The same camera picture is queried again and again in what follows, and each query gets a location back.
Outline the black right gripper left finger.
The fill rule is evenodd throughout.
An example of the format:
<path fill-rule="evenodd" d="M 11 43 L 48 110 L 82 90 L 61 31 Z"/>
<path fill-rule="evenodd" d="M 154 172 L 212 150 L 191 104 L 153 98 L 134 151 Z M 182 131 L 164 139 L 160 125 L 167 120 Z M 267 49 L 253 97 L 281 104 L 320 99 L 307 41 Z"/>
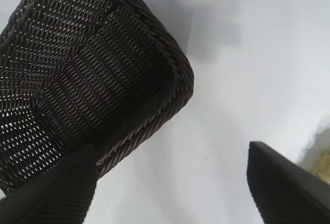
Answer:
<path fill-rule="evenodd" d="M 1 199 L 1 223 L 83 223 L 97 183 L 92 144 Z"/>

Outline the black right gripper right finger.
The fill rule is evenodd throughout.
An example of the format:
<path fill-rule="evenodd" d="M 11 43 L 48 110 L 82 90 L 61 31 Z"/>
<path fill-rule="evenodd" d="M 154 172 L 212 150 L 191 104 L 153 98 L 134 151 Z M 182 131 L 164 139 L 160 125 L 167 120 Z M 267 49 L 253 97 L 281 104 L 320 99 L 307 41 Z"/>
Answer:
<path fill-rule="evenodd" d="M 329 223 L 329 184 L 263 142 L 250 142 L 247 183 L 264 223 Z"/>

